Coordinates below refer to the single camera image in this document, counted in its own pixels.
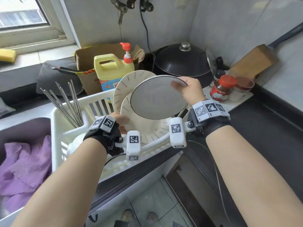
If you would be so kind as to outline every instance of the sponge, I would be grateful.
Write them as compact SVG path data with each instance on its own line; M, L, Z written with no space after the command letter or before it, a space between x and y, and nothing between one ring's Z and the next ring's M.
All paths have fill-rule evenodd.
M0 61L15 62L17 53L14 50L9 49L0 49Z

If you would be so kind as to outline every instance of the dish rack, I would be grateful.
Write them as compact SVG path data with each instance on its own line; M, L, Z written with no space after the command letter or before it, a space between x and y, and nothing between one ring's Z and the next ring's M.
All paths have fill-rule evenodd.
M84 123L81 127L73 128L57 108L51 112L51 153L53 172L67 159L68 144L72 143L78 135L85 133L89 126L95 121L96 117L114 112L112 105L108 103L108 98L113 102L114 91L115 89L112 89L78 99ZM63 106L68 110L66 103L64 103ZM182 116L184 121L187 120L189 113L185 110L186 109L181 111L178 115L184 115ZM113 159L111 164L107 164L104 167L99 183L171 147L169 135L166 137L167 138L165 140L162 139L163 141L161 142L155 140L154 142L147 144L146 147L148 147L148 149L142 153L140 161L126 161L125 156L119 156Z

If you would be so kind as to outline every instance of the window sill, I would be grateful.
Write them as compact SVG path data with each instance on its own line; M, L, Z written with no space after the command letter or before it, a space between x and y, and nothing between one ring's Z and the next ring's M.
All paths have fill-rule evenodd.
M74 60L77 49L77 45L69 45L18 55L15 63L0 67L0 92L36 83L42 63L65 58Z

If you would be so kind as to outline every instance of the chopsticks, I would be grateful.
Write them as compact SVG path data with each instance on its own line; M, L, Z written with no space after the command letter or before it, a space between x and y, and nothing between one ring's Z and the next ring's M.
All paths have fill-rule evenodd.
M74 128L83 126L84 125L83 118L82 118L82 114L81 114L81 110L80 110L80 106L79 106L79 102L77 99L73 81L71 80L70 82L68 82L68 87L71 92L73 104L67 98L67 96L66 96L63 88L60 86L60 84L58 84L56 82L56 85L57 85L61 95L63 96L63 99L66 102L66 105L70 110L70 113L64 108L63 104L61 103L61 101L58 99L58 97L54 94L54 92L52 90L49 90L49 92L51 93L50 94L46 90L44 90L42 88L40 88L40 89L41 89L41 91L43 91L43 93L46 95L46 97L55 105L55 107L58 108L58 110L63 114L63 116L67 119L68 122L70 122L70 124Z

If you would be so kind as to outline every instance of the window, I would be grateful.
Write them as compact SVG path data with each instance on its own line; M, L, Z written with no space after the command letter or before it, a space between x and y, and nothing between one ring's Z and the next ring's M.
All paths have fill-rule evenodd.
M0 48L21 54L72 43L51 0L0 0Z

